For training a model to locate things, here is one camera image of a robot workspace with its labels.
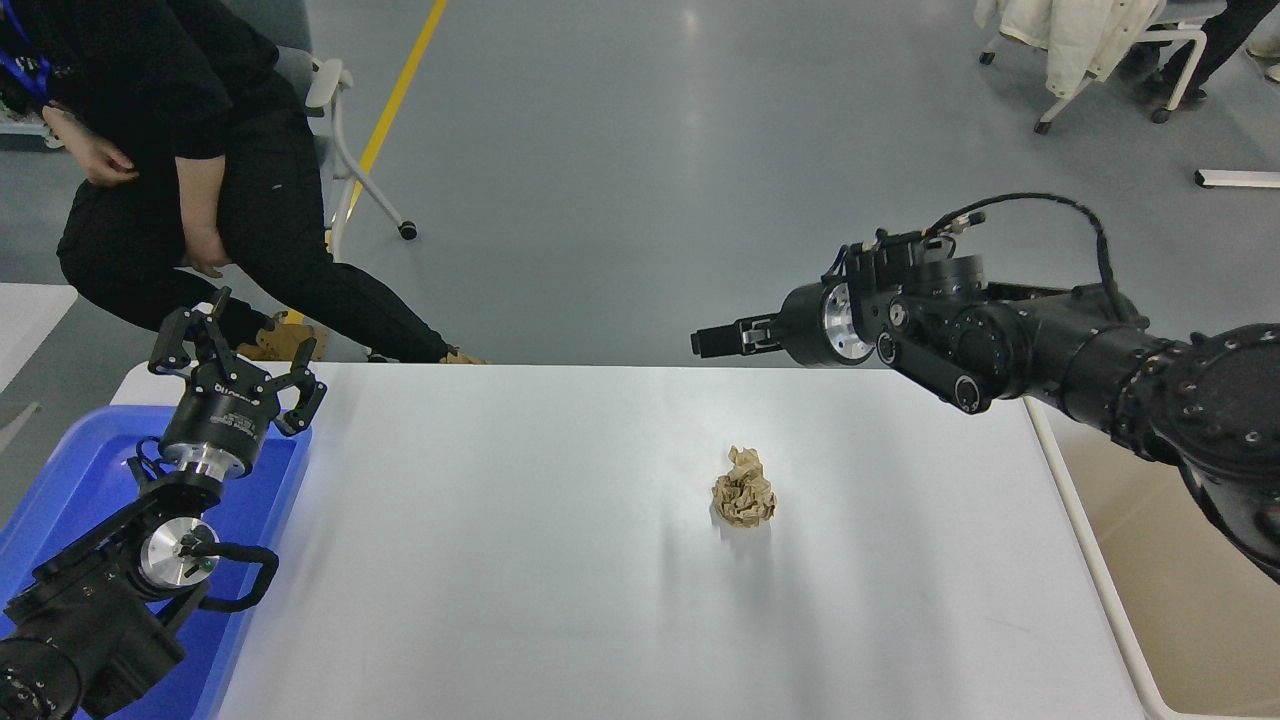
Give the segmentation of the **person's left hand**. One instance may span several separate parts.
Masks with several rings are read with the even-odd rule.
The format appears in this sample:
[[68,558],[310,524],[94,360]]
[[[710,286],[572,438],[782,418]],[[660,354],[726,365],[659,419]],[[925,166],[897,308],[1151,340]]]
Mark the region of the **person's left hand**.
[[229,266],[232,260],[218,228],[211,224],[184,224],[183,236],[186,264],[207,278],[223,278],[221,269]]

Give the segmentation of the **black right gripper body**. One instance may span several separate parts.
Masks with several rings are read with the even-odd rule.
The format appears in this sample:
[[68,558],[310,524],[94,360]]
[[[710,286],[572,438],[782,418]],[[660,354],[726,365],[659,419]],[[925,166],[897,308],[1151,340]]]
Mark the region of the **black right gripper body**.
[[792,290],[777,315],[777,342],[801,366],[836,366],[826,333],[827,287],[810,283]]

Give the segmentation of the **person's right hand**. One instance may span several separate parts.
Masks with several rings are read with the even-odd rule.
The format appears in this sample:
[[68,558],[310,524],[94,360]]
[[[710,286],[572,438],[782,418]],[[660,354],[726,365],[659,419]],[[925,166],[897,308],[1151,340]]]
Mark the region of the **person's right hand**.
[[140,177],[134,163],[106,138],[86,135],[68,138],[65,145],[91,184],[115,187]]

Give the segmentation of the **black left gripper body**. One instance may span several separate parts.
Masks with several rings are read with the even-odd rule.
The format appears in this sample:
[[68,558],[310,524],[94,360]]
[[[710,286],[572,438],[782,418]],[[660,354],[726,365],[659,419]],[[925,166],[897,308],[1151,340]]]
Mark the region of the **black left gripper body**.
[[161,436],[163,461],[178,466],[192,450],[209,447],[233,457],[236,468],[253,468],[276,414],[275,405],[253,395],[266,379],[262,368],[244,360],[229,372],[215,363],[197,365]]

